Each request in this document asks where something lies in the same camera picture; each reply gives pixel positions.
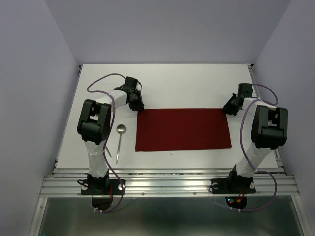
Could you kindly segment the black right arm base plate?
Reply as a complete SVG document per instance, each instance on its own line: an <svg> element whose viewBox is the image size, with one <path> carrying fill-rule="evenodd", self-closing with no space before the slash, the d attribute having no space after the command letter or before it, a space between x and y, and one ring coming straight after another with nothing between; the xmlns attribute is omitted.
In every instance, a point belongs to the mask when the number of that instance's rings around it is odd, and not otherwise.
<svg viewBox="0 0 315 236"><path fill-rule="evenodd" d="M240 178L231 180L229 178L214 178L211 179L209 191L213 194L254 194L256 193L253 178Z"/></svg>

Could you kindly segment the dark red cloth napkin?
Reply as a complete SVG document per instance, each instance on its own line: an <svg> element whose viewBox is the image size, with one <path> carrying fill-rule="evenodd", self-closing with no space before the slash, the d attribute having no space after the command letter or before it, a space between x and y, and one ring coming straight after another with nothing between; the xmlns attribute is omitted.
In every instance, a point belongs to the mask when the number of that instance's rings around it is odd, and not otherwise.
<svg viewBox="0 0 315 236"><path fill-rule="evenodd" d="M137 115L136 152L231 147L228 121L222 109L146 109Z"/></svg>

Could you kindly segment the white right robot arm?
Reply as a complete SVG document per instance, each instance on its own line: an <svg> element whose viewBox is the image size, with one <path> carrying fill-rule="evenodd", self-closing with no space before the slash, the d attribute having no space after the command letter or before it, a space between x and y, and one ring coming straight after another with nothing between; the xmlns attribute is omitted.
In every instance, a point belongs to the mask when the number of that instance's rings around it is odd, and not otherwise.
<svg viewBox="0 0 315 236"><path fill-rule="evenodd" d="M253 87L263 87L275 97L275 102L270 103L258 97L253 97ZM279 146L287 141L288 110L278 107L277 95L267 86L261 84L240 83L238 92L233 94L224 105L223 112L228 115L237 115L239 110L244 111L241 121L239 140L243 158L229 173L226 180L227 188L237 192L253 182L254 174L262 161ZM247 150L243 144L243 127L246 116L253 115L251 127L251 144Z"/></svg>

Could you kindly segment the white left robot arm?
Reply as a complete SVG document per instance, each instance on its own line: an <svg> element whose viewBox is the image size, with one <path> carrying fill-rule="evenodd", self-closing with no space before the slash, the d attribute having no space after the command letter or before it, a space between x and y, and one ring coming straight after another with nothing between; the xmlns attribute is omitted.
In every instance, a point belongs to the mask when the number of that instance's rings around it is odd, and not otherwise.
<svg viewBox="0 0 315 236"><path fill-rule="evenodd" d="M91 90L97 82L110 76L120 76L124 79L121 86L111 92ZM88 180L93 180L93 189L103 194L109 190L108 164L106 163L105 148L110 136L116 109L128 105L132 111L143 111L144 103L141 95L142 84L138 79L125 77L119 73L111 73L92 82L87 87L88 93L101 93L103 97L97 100L86 99L83 102L79 117L77 132L85 143L88 153Z"/></svg>

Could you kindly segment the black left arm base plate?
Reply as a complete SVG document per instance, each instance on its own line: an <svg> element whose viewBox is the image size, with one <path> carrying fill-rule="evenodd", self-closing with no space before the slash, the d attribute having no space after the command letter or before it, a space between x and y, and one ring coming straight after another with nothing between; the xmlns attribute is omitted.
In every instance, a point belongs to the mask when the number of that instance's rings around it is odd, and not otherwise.
<svg viewBox="0 0 315 236"><path fill-rule="evenodd" d="M81 195L83 196L113 196L123 195L124 190L118 179L109 179L108 184L89 184L87 179L79 179L77 183L81 186Z"/></svg>

